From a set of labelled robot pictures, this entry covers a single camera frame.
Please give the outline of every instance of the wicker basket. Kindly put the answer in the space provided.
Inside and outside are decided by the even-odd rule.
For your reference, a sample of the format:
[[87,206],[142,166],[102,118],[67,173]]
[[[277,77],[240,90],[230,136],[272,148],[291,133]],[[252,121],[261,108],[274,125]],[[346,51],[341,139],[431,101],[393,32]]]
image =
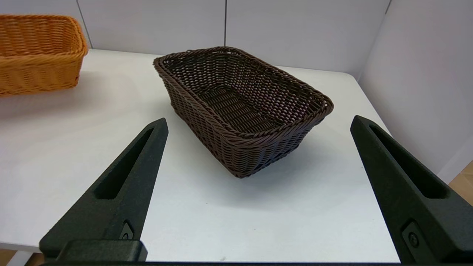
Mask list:
[[71,17],[0,15],[0,97],[76,86],[87,50]]
[[154,66],[175,112],[236,177],[288,155],[333,110],[319,91],[232,47],[173,53]]

